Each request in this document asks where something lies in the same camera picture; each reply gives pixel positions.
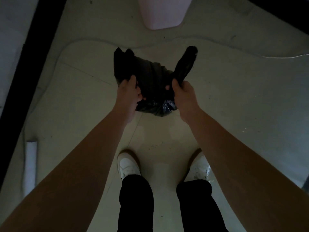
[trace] tile floor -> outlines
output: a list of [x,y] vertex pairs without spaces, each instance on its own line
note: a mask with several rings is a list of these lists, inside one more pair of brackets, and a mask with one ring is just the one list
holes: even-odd
[[[136,0],[91,1],[68,0],[30,108],[25,139],[39,140],[38,181],[112,108],[115,45],[135,48],[137,56],[171,70],[186,47],[195,45],[199,54],[187,80],[200,106],[302,186],[309,173],[308,58],[266,59],[196,36],[247,52],[287,56],[309,49],[307,35],[243,0],[193,0],[179,27],[159,31],[143,26]],[[187,37],[172,40],[180,36]],[[5,202],[0,222],[21,199],[21,145],[22,137],[0,193],[0,202]],[[183,231],[176,185],[198,148],[189,127],[177,111],[167,117],[137,112],[117,152],[125,147],[136,151],[153,189],[154,231]],[[214,175],[211,178],[226,227],[244,231]],[[89,231],[117,230],[120,188],[114,160]]]

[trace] black pants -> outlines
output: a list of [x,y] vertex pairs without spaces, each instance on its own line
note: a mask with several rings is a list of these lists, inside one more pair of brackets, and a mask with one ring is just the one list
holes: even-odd
[[[183,229],[227,231],[220,210],[211,197],[211,184],[205,180],[180,183],[176,189]],[[154,198],[149,183],[140,175],[122,181],[118,232],[152,231]]]

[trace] shiny black plastic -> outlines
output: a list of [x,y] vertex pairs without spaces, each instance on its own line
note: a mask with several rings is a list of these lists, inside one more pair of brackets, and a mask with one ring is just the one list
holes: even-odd
[[135,75],[141,93],[146,100],[138,102],[137,111],[166,116],[177,109],[174,101],[172,80],[176,78],[181,84],[190,72],[197,56],[197,48],[189,46],[178,61],[174,71],[167,70],[160,63],[153,63],[134,55],[127,49],[123,52],[117,48],[114,52],[114,73],[118,86],[123,80]]

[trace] forearm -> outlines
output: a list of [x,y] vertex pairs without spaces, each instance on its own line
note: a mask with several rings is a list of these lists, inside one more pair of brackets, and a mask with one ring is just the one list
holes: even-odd
[[202,110],[188,124],[218,183],[249,231],[309,231],[309,197]]
[[21,202],[0,231],[86,231],[123,130],[112,111]]

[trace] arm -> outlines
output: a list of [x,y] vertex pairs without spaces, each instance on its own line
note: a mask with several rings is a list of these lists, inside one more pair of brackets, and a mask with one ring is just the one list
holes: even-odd
[[175,102],[218,183],[248,231],[309,231],[309,197],[237,140],[197,104],[193,87],[174,79]]
[[0,231],[86,231],[103,194],[123,130],[141,100],[136,78],[113,110],[17,206]]

